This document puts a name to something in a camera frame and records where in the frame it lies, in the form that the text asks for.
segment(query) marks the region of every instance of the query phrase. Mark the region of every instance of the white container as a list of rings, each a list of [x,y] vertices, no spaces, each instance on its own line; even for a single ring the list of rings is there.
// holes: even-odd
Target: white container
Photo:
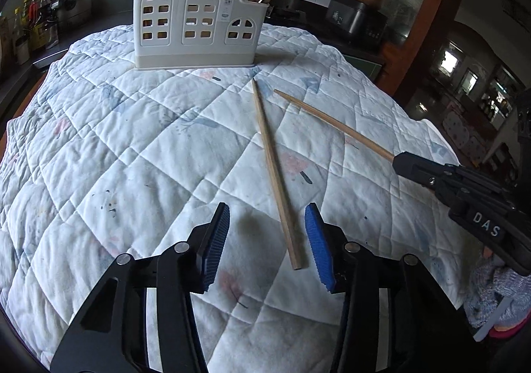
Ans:
[[[252,66],[267,4],[134,0],[138,69]]]

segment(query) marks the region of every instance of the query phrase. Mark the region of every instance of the knitted cloth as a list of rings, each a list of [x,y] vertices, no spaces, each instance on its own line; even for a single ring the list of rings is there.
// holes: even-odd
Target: knitted cloth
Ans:
[[[520,276],[496,255],[480,259],[472,272],[463,305],[470,325],[474,328],[484,325],[506,296],[513,301],[496,326],[510,328],[521,323],[531,310],[531,276]]]

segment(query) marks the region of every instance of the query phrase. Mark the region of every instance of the quilted mat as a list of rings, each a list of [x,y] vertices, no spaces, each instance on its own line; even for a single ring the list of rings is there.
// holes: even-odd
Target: quilted mat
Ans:
[[[457,306],[476,244],[447,207],[391,164],[300,111],[277,88],[402,151],[457,164],[334,48],[264,25],[251,69],[137,71],[132,26],[73,44],[23,116],[0,165],[0,302],[45,366],[113,258],[158,255],[230,206],[216,282],[193,307],[211,372],[328,371],[342,295],[319,282],[304,207],[382,256],[421,258]],[[307,267],[293,271],[253,102],[256,78],[298,218]],[[156,314],[150,364],[160,369]]]

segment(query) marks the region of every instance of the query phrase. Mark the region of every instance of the white sticker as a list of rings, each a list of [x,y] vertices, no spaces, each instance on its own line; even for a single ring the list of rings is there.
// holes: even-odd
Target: white sticker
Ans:
[[[218,21],[230,21],[234,0],[221,0]]]

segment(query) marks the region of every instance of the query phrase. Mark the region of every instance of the green panel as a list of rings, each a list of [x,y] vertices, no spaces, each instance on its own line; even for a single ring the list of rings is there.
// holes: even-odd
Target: green panel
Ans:
[[[362,58],[352,57],[350,55],[345,54],[343,54],[343,57],[356,69],[361,70],[365,74],[365,76],[367,76],[367,78],[369,78],[372,82],[375,81],[380,70],[382,69],[381,64],[373,63],[368,60],[363,60]]]

